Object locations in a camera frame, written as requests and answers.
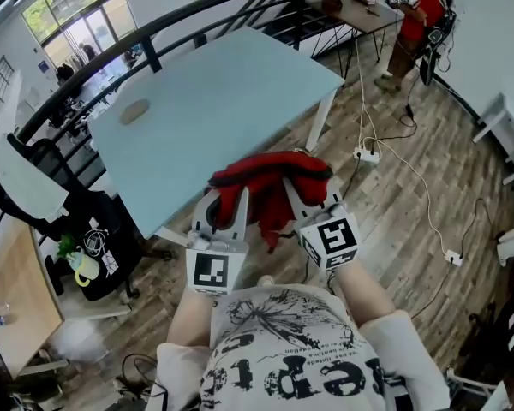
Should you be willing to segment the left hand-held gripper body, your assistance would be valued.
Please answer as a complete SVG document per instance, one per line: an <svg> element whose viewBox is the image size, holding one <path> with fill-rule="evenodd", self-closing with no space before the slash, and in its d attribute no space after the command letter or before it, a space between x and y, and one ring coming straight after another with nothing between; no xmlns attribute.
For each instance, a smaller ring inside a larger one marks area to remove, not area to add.
<svg viewBox="0 0 514 411"><path fill-rule="evenodd" d="M192 230L188 238L188 287L209 295L230 294L248 255L248 244L223 240L196 230Z"/></svg>

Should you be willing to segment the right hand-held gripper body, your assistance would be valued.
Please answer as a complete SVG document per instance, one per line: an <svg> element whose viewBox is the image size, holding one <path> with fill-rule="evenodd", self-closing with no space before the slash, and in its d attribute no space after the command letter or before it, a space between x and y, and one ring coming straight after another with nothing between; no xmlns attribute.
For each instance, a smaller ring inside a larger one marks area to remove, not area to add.
<svg viewBox="0 0 514 411"><path fill-rule="evenodd" d="M356 258L360 231L346 204L336 203L299 229L300 243L321 271L333 271Z"/></svg>

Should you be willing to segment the red backpack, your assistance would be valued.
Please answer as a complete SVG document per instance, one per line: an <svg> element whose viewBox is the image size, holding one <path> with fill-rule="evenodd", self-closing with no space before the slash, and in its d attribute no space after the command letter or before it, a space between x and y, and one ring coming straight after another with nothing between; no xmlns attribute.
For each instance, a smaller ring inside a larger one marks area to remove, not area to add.
<svg viewBox="0 0 514 411"><path fill-rule="evenodd" d="M248 223L256 223L272 253L281 232L296 219L284 186L290 180L302 203L313 207L325 203L326 185L333 176L323 160L305 152L264 152L249 156L213 173L209 187L218 191L212 210L212 226L225 229L233 222L242 191L249 191Z"/></svg>

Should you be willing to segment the person's left forearm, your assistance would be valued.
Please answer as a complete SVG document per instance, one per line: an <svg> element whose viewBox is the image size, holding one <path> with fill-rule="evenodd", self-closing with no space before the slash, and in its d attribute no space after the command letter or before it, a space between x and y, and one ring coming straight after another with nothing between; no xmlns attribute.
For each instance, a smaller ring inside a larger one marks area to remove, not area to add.
<svg viewBox="0 0 514 411"><path fill-rule="evenodd" d="M166 342L183 347L208 347L214 302L210 295L186 287L171 320Z"/></svg>

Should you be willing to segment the person's right forearm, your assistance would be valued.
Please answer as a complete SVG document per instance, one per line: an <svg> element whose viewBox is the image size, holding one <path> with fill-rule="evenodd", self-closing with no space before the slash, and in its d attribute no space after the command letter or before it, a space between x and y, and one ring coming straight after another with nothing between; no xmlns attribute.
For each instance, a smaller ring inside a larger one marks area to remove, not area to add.
<svg viewBox="0 0 514 411"><path fill-rule="evenodd" d="M335 278L357 326L396 311L389 295L357 259L339 266Z"/></svg>

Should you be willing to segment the black office chair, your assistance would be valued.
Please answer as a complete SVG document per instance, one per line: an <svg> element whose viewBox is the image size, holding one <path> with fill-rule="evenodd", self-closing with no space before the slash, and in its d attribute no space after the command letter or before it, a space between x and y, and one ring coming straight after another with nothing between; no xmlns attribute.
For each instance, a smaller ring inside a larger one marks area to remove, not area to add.
<svg viewBox="0 0 514 411"><path fill-rule="evenodd" d="M97 257L99 276L85 288L79 286L88 301L129 285L142 258L112 198L84 186L49 139L28 146L13 134L0 137L0 209L54 242L65 234L81 241L90 230L104 237Z"/></svg>

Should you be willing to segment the person's white printed shirt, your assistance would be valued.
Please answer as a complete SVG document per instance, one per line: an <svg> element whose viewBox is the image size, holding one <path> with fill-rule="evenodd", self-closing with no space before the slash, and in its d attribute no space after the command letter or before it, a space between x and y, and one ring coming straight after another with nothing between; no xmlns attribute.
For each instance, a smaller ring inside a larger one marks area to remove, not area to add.
<svg viewBox="0 0 514 411"><path fill-rule="evenodd" d="M218 299L206 347L158 346L146 411L440 411L444 377L409 315L355 325L344 304L303 285Z"/></svg>

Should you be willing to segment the light blue table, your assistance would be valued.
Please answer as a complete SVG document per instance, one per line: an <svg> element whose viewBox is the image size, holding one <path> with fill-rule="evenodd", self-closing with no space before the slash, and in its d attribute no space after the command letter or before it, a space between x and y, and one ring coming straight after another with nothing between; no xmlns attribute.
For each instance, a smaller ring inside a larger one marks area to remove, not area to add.
<svg viewBox="0 0 514 411"><path fill-rule="evenodd" d="M168 221L212 174L256 151L316 109L306 147L316 146L342 78L300 51L244 27L169 60L122 89L89 130L143 237L175 240ZM129 125L139 99L150 108Z"/></svg>

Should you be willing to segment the yellow mug with plant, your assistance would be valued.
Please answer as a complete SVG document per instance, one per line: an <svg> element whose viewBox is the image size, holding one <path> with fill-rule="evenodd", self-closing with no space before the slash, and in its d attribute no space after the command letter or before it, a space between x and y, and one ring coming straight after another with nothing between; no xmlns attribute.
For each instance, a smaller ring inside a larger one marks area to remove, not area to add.
<svg viewBox="0 0 514 411"><path fill-rule="evenodd" d="M102 253L104 237L95 230L76 240L72 235L62 235L57 247L57 257L65 259L75 273L76 283L85 288L99 276L97 257Z"/></svg>

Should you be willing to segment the oval wooden disc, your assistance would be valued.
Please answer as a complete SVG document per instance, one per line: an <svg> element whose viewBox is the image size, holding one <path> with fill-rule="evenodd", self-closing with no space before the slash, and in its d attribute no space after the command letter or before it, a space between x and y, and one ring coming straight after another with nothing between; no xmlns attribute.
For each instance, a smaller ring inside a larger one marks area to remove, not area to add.
<svg viewBox="0 0 514 411"><path fill-rule="evenodd" d="M129 125L134 122L149 110L150 104L150 101L145 98L134 101L132 104L128 105L119 116L120 123Z"/></svg>

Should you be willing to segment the black metal railing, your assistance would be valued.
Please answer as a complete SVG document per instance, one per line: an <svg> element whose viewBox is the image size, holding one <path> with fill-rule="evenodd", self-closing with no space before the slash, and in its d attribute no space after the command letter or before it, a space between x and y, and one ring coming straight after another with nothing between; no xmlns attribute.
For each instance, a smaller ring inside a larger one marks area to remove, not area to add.
<svg viewBox="0 0 514 411"><path fill-rule="evenodd" d="M229 1L231 0L195 0L192 3L175 9L166 15L162 15L159 18L150 21L143 27L136 29L127 37L119 40L107 51L94 58L80 71L75 73L33 114L27 124L24 125L24 127L19 131L17 137L23 143L28 142L45 123L45 121L52 115L52 113L54 113L59 108L59 106L63 104L63 101L71 95L76 87L87 82L94 74L98 73L104 66L109 64L115 58L121 56L133 45L142 46L143 52L146 55L146 59L143 60L142 63L135 65L125 75L118 78L115 83L105 88L93 99L95 101L100 100L109 90L119 86L127 78L141 71L145 66L150 66L154 72L159 71L162 68L158 61L161 56L192 40L194 36L198 35L198 33L193 31L187 36L187 38L180 39L172 45L159 51L156 50L155 46L152 44L152 36L164 31L173 25L176 25L181 21L188 19L193 15L197 15L205 10L214 8Z"/></svg>

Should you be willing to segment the black metal staircase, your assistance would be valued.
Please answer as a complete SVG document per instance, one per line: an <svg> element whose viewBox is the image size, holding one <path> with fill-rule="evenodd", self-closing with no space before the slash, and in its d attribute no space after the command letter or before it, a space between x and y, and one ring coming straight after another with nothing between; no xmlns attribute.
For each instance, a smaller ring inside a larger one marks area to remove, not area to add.
<svg viewBox="0 0 514 411"><path fill-rule="evenodd" d="M272 20L258 22L253 28L294 47L296 44L302 46L303 40L324 35L327 30L341 25L340 21L307 3L302 9L298 9L294 3L288 3Z"/></svg>

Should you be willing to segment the brown desk with black legs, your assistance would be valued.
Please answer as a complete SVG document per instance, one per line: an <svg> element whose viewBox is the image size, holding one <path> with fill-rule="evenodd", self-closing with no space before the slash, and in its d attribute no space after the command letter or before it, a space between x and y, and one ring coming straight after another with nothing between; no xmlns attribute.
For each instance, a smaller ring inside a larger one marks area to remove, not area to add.
<svg viewBox="0 0 514 411"><path fill-rule="evenodd" d="M376 63L380 62L386 43L386 31L395 25L399 18L394 9L379 3L366 6L356 0L342 0L343 8L339 14L329 15L342 23L341 26L320 34L311 57L318 57L328 50L337 53L339 75L346 80L350 65L356 59L356 47L359 39L371 39L374 46ZM317 0L308 4L320 10Z"/></svg>

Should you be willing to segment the white side table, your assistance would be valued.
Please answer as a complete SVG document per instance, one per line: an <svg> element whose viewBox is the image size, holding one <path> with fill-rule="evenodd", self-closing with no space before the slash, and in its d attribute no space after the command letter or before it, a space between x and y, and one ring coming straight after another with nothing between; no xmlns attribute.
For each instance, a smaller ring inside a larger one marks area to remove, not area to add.
<svg viewBox="0 0 514 411"><path fill-rule="evenodd" d="M492 135L506 153L505 164L514 166L514 99L500 92L479 117L481 130L473 137L477 144L487 135ZM503 184L514 182L514 172L503 179Z"/></svg>

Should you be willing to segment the light wooden desk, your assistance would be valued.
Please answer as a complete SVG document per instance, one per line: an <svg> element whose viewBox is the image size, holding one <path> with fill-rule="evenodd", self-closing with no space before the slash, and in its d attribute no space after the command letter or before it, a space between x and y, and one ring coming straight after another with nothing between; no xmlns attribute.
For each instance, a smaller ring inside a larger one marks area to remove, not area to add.
<svg viewBox="0 0 514 411"><path fill-rule="evenodd" d="M0 239L0 356L11 378L55 371L67 360L33 365L64 317L33 229L13 220Z"/></svg>

